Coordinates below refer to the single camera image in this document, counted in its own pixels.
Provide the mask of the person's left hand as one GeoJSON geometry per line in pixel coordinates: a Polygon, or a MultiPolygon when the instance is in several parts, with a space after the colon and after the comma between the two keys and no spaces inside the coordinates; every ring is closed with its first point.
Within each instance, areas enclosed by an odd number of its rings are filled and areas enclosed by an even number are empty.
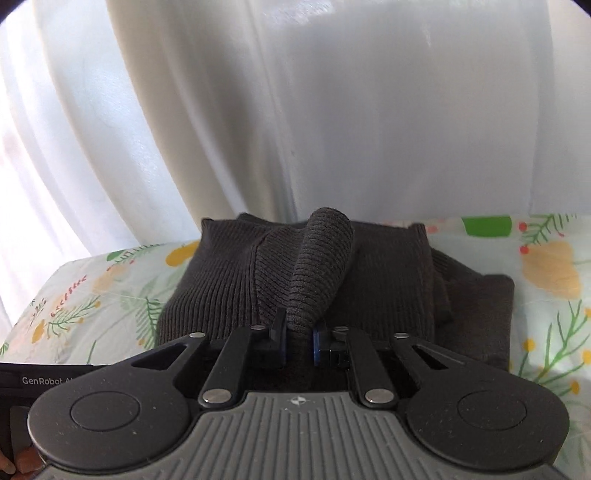
{"type": "Polygon", "coordinates": [[[43,468],[44,462],[34,446],[26,447],[16,453],[13,460],[0,452],[0,470],[11,479],[32,479],[43,468]]]}

